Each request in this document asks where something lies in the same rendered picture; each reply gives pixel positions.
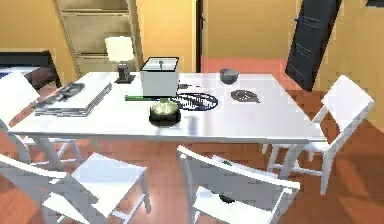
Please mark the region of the black bed frame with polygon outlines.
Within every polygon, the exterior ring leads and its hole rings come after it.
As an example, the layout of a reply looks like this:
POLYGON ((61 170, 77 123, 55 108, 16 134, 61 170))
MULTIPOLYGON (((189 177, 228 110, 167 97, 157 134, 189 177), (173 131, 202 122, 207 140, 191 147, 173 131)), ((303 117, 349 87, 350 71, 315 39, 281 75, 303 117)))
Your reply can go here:
POLYGON ((35 52, 1 52, 0 51, 0 78, 12 72, 26 74, 38 68, 50 68, 56 75, 53 81, 56 87, 62 86, 51 53, 48 50, 35 52))

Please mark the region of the white shade table lamp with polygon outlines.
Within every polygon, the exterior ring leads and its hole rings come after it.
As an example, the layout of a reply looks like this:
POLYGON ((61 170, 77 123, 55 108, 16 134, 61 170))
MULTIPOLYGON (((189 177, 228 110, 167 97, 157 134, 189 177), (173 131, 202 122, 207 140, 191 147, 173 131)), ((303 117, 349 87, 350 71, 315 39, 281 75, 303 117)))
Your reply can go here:
POLYGON ((130 74, 128 62, 135 58, 132 39, 126 36, 107 37, 105 39, 108 59, 117 62, 117 84, 130 84, 135 76, 130 74))

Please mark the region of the beige shelf unit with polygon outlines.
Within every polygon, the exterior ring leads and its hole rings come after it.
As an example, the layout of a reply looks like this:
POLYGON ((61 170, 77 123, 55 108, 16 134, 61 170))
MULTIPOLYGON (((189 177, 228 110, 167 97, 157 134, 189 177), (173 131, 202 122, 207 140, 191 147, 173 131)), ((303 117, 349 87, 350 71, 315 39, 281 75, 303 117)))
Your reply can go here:
POLYGON ((131 37, 135 57, 131 71, 143 61, 136 0, 55 0, 56 12, 75 63, 77 76, 114 72, 117 62, 107 57, 107 37, 131 37))

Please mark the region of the green pencil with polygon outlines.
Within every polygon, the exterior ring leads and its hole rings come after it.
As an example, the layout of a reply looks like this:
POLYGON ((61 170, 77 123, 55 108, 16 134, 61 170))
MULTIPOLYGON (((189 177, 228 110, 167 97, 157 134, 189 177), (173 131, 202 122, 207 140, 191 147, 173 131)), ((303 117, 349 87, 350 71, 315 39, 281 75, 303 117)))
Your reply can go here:
POLYGON ((155 99, 151 97, 125 95, 125 101, 153 101, 153 100, 155 99))

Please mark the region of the dark brown pillow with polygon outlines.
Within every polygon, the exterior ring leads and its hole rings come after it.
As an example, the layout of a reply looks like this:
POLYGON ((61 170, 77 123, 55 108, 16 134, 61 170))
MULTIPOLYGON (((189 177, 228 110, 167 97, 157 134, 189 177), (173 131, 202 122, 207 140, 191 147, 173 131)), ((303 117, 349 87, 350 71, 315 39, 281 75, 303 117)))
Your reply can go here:
POLYGON ((56 80, 56 75, 50 68, 38 68, 25 75, 25 78, 29 81, 35 90, 39 90, 45 85, 56 80))

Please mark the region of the dark leaf-shaped coaster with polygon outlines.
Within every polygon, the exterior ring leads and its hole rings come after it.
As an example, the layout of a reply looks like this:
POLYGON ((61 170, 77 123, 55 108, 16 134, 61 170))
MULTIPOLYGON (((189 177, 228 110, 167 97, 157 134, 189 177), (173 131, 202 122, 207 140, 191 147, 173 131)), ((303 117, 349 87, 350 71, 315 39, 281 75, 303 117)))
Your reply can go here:
POLYGON ((234 90, 231 92, 231 97, 238 102, 260 102, 258 96, 249 90, 234 90))

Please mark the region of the white chair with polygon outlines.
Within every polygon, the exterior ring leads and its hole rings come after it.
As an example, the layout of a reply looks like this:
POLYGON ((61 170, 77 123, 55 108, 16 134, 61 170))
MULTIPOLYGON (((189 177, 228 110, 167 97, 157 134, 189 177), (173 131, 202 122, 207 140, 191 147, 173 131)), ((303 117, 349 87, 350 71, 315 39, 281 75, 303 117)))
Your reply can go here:
POLYGON ((206 214, 226 224, 277 224, 300 184, 179 146, 188 203, 188 224, 206 214))
POLYGON ((291 172, 318 176, 320 178, 320 194, 327 192, 329 177, 337 152, 347 142, 357 127, 366 118, 375 104, 374 99, 358 84, 346 75, 340 75, 321 99, 322 107, 313 119, 295 105, 297 121, 284 118, 279 126, 293 134, 289 137, 282 134, 283 140, 272 143, 272 152, 267 170, 280 170, 281 177, 288 177, 291 172), (330 114, 339 130, 338 135, 328 142, 321 123, 330 114), (320 170, 303 168, 297 159, 302 151, 308 152, 309 160, 315 153, 322 155, 320 170))
POLYGON ((39 93, 33 88, 21 72, 11 72, 0 78, 0 129, 4 131, 8 139, 13 142, 19 158, 23 162, 33 164, 30 158, 29 147, 36 145, 33 138, 11 134, 10 122, 26 107, 36 103, 39 93))
POLYGON ((39 207, 45 224, 70 218, 79 224, 108 224, 115 216, 128 224, 140 206, 151 211, 146 169, 94 153, 72 173, 49 171, 0 154, 0 174, 39 207), (140 184, 142 193, 129 213, 117 209, 140 184))

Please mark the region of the white square box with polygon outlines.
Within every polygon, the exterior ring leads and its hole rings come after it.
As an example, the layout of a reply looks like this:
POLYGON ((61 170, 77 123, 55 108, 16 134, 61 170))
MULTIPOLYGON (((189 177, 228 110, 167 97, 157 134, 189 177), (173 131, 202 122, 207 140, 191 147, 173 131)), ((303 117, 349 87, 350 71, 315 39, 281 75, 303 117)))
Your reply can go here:
POLYGON ((172 97, 179 84, 178 57, 149 57, 140 70, 146 97, 172 97))

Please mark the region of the white dining table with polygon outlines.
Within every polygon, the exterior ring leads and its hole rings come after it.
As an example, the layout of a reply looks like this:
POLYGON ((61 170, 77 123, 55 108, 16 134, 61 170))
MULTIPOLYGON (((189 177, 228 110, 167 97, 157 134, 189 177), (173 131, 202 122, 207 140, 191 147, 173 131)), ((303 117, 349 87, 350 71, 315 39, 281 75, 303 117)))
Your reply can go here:
POLYGON ((174 128, 157 128, 149 122, 149 101, 125 101, 125 95, 141 93, 141 82, 115 84, 112 90, 86 117, 36 116, 31 114, 10 129, 12 134, 27 135, 44 147, 54 166, 58 159, 48 145, 50 137, 145 139, 177 142, 220 142, 272 144, 292 137, 279 126, 284 118, 297 121, 296 102, 270 74, 242 74, 232 85, 223 84, 217 74, 182 73, 182 83, 191 92, 208 93, 218 99, 216 108, 183 111, 174 128), (260 102, 238 102, 234 90, 254 92, 260 102))

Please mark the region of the black leaning board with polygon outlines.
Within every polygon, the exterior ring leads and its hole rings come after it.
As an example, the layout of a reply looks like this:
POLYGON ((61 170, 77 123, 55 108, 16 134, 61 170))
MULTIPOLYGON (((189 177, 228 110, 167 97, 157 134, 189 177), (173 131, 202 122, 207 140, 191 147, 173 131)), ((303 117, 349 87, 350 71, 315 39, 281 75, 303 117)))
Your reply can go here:
POLYGON ((311 92, 342 0, 302 0, 285 73, 311 92))

